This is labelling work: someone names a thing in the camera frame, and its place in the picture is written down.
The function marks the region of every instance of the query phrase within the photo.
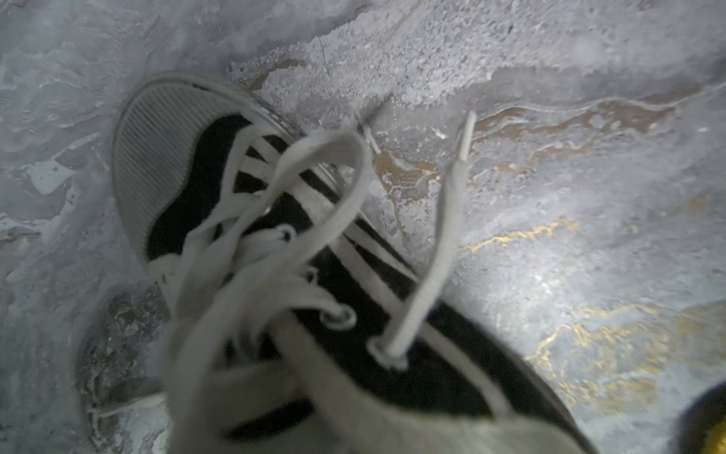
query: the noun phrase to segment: metal eyelet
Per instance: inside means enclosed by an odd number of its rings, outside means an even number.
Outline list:
[[[340,308],[343,310],[342,317],[336,317],[328,312],[320,312],[320,322],[324,327],[333,331],[345,331],[356,325],[358,316],[353,308],[347,304],[341,304]]]

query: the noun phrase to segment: stained concrete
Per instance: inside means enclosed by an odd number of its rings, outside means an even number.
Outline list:
[[[307,131],[370,118],[366,213],[426,263],[439,171],[478,113],[446,296],[604,453],[662,453],[726,376],[726,4],[0,1],[0,451],[163,452],[163,310],[110,195],[146,74],[250,87]]]

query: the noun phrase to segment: yellow object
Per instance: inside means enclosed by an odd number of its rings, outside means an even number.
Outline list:
[[[491,237],[487,240],[482,241],[481,243],[465,246],[464,249],[468,249],[470,252],[476,252],[484,246],[489,246],[492,243],[502,243],[504,245],[507,245],[516,238],[536,240],[538,237],[543,235],[551,237],[552,235],[554,235],[555,230],[560,229],[561,227],[567,227],[567,230],[569,230],[570,232],[574,232],[580,227],[580,223],[579,221],[573,221],[567,219],[566,217],[561,217],[556,222],[550,225],[538,225],[533,230],[530,230],[528,232],[522,232],[521,230],[517,230],[516,232],[509,232],[508,234],[503,236]]]
[[[701,454],[726,454],[726,418],[709,430]]]

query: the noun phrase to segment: shoelace aglet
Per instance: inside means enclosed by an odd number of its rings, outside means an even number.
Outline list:
[[[476,113],[470,110],[469,115],[466,117],[464,133],[461,135],[461,142],[459,143],[459,156],[457,158],[459,161],[466,162],[469,160],[469,150],[471,150],[471,138],[474,135],[475,124]]]

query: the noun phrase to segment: shoelace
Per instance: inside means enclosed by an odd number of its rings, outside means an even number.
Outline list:
[[[428,269],[404,310],[391,318],[380,338],[368,343],[369,352],[384,368],[407,367],[406,353],[457,252],[475,121],[474,113],[469,113],[457,156],[444,177],[436,246]],[[187,234],[181,256],[165,256],[150,264],[171,311],[165,387],[176,425],[172,443],[176,439],[177,446],[190,429],[199,434],[203,422],[195,416],[199,413],[195,409],[207,407],[205,394],[208,398],[215,384],[224,382],[225,389],[233,389],[250,386],[250,380],[262,376],[268,381],[290,382],[286,370],[271,370],[265,364],[223,376],[217,365],[228,339],[234,339],[237,351],[254,358],[265,327],[281,311],[318,309],[321,322],[333,330],[351,328],[356,322],[353,309],[316,285],[316,270],[308,262],[358,214],[373,177],[370,150],[357,134],[332,131],[305,137],[279,155],[264,140],[271,134],[273,130],[254,125],[240,130],[227,158],[219,202],[211,214]],[[247,156],[250,147],[260,151],[267,164]],[[300,235],[281,224],[242,236],[284,191],[301,181],[302,171],[321,163],[354,170],[351,184],[326,219]],[[233,192],[237,173],[254,166],[274,169],[267,188],[256,194]],[[215,238],[218,226],[222,233]],[[271,377],[275,372],[280,376]]]

